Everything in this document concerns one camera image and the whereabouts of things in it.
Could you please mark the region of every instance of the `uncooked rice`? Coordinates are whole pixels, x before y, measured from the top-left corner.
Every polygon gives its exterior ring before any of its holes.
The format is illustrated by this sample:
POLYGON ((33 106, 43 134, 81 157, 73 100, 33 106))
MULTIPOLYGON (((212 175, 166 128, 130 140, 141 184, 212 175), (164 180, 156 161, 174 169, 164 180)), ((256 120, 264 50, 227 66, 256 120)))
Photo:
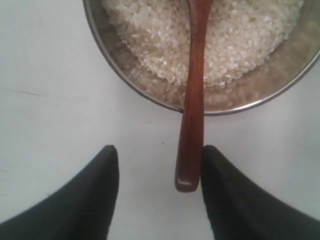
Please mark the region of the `uncooked rice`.
MULTIPOLYGON (((186 85, 190 25, 187 0, 102 0, 117 34, 146 69, 186 85)), ((204 86, 221 86, 262 65, 295 27, 303 0, 214 0, 204 86)))

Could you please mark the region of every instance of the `stainless steel bowl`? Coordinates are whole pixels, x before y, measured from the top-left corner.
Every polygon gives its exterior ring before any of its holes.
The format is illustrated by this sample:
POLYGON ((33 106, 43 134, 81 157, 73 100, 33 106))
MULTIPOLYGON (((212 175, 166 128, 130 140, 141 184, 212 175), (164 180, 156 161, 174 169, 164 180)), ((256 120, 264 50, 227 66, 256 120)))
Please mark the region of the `stainless steel bowl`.
MULTIPOLYGON (((165 108, 182 111, 185 88, 159 79, 122 43, 101 0, 83 0, 93 36, 105 59, 132 89, 165 108)), ((262 66, 225 88, 204 91, 206 115, 225 115, 259 106, 298 82, 320 57, 320 0, 304 0, 297 26, 262 66)))

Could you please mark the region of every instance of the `bowl rim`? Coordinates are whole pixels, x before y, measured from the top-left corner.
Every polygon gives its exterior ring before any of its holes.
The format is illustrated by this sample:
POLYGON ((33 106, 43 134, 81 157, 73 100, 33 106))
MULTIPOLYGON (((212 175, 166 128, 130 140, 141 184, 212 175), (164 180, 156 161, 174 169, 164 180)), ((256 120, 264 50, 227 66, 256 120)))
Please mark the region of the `bowl rim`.
MULTIPOLYGON (((173 110, 179 113, 183 112, 183 108, 172 106, 170 104, 167 104, 165 102, 162 102, 153 96, 149 95, 145 91, 141 90, 139 87, 137 87, 133 82, 121 71, 121 69, 118 67, 118 65, 115 63, 115 61, 110 56, 109 52, 105 48, 105 45, 100 37, 99 31, 96 27, 96 22, 94 20, 90 0, 82 0, 83 6, 84 6, 84 12, 85 16, 89 25, 89 28, 91 30, 91 33, 93 35, 93 38, 104 56, 105 60, 108 62, 108 64, 111 66, 111 68, 114 70, 114 72, 122 79, 130 88, 132 88, 136 93, 138 93, 140 96, 144 97, 145 99, 157 104, 158 106, 164 107, 169 110, 173 110)), ((253 109, 258 106, 261 106, 262 104, 265 104, 272 99, 280 96, 284 92, 286 92, 288 89, 290 89, 293 85, 295 85, 297 82, 299 82, 317 63, 317 61, 320 59, 320 49, 316 52, 314 57, 311 59, 311 61, 303 68, 303 70, 295 76, 291 81, 289 81, 286 85, 281 87, 278 91, 274 92, 273 94, 264 97, 263 99, 248 103, 243 106, 227 109, 227 110, 219 110, 219 111, 204 111, 205 116, 223 116, 223 115, 230 115, 235 113, 240 113, 245 110, 253 109)))

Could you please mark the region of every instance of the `dark red wooden spoon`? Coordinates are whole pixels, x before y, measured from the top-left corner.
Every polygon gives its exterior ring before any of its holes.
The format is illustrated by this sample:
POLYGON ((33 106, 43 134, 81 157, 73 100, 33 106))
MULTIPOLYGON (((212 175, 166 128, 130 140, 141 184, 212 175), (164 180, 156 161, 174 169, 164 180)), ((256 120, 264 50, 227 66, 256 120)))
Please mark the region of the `dark red wooden spoon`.
POLYGON ((175 187, 194 192, 200 180, 204 145, 204 58, 209 13, 213 0, 188 0, 190 17, 189 72, 175 168, 175 187))

